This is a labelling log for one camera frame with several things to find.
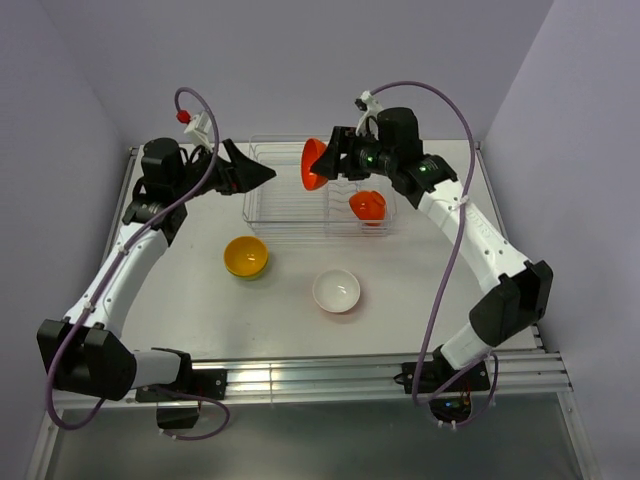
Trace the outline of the orange bowl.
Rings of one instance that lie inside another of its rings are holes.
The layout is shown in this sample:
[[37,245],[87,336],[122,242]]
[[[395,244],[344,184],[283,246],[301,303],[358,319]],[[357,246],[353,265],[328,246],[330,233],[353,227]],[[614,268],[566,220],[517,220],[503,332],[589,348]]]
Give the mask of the orange bowl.
[[325,150],[325,143],[317,138],[310,138],[304,144],[300,171],[302,185],[307,191],[318,190],[328,182],[326,177],[312,171],[313,165],[324,154]]

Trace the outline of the orange bowl carried to rack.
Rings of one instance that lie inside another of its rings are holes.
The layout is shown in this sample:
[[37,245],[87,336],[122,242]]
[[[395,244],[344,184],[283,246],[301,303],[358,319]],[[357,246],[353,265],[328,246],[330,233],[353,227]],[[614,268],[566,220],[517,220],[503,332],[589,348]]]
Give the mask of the orange bowl carried to rack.
[[363,190],[349,198],[354,215],[367,226],[380,226],[386,216],[386,200],[374,190]]

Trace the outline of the white bowl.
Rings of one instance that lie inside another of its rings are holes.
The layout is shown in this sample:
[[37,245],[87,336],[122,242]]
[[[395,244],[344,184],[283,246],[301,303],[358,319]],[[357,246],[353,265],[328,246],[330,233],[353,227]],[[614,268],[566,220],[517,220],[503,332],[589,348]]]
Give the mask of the white bowl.
[[331,269],[320,273],[313,282],[312,296],[315,303],[332,314],[346,313],[360,300],[358,279],[349,271]]

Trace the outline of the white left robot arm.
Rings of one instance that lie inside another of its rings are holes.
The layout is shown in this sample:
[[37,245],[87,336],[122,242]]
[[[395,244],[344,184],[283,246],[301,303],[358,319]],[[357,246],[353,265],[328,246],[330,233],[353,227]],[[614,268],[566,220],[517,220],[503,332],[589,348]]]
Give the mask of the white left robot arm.
[[232,140],[222,144],[226,158],[203,147],[185,155],[171,138],[143,146],[142,175],[107,260],[63,318],[44,321],[37,332],[49,392],[120,400],[133,389],[159,385],[172,399],[191,394],[195,375],[188,353],[133,352],[120,337],[140,288],[186,220],[180,198],[188,192],[245,194],[275,178],[273,169],[249,159]]

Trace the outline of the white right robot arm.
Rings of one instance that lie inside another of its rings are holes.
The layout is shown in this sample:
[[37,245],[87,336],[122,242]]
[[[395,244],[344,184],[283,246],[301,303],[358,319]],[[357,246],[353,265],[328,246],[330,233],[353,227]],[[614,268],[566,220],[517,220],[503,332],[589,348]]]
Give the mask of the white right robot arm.
[[[375,132],[369,130],[371,124]],[[328,180],[387,177],[469,265],[483,296],[467,323],[440,348],[443,359],[432,370],[441,388],[457,388],[467,377],[467,365],[544,316],[552,269],[544,261],[531,262],[511,245],[468,199],[453,168],[442,157],[424,152],[411,109],[384,109],[361,129],[335,127],[310,170]]]

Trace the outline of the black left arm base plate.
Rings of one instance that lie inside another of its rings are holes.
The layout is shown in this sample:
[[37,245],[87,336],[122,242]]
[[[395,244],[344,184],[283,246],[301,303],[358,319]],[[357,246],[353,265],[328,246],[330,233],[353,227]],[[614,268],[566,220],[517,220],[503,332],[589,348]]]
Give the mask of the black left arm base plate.
[[139,403],[170,402],[185,400],[185,395],[223,400],[227,378],[227,369],[194,369],[184,381],[137,389],[135,400]]

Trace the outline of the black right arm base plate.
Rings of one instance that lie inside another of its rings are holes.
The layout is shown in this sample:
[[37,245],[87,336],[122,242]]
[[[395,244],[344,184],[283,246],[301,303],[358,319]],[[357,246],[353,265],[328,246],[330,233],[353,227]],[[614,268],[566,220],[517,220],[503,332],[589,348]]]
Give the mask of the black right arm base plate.
[[[400,372],[393,377],[393,381],[402,386],[404,392],[408,395],[413,390],[415,368],[415,362],[402,363]],[[442,384],[454,377],[455,374],[456,371],[448,366],[440,365],[435,361],[426,361],[421,370],[418,392],[420,394],[433,393]],[[484,392],[489,391],[490,387],[491,382],[486,364],[481,362],[449,385],[445,392]]]

